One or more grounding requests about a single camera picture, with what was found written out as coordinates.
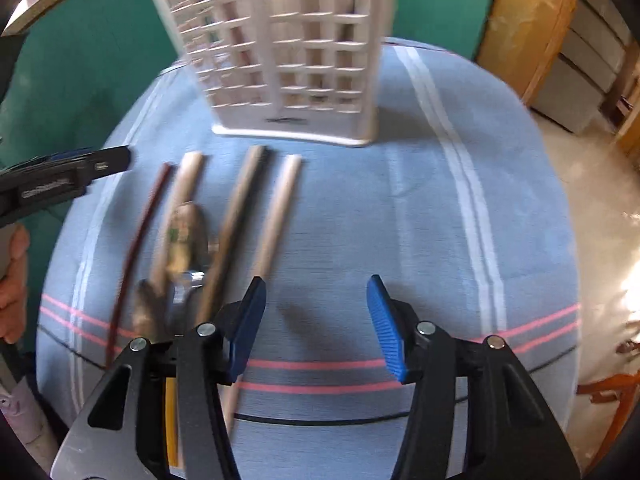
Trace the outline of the person's left hand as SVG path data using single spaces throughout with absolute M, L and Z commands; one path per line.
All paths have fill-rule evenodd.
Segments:
M 28 231 L 18 224 L 10 240 L 9 265 L 0 288 L 0 336 L 7 344 L 16 344 L 26 330 L 29 244 Z

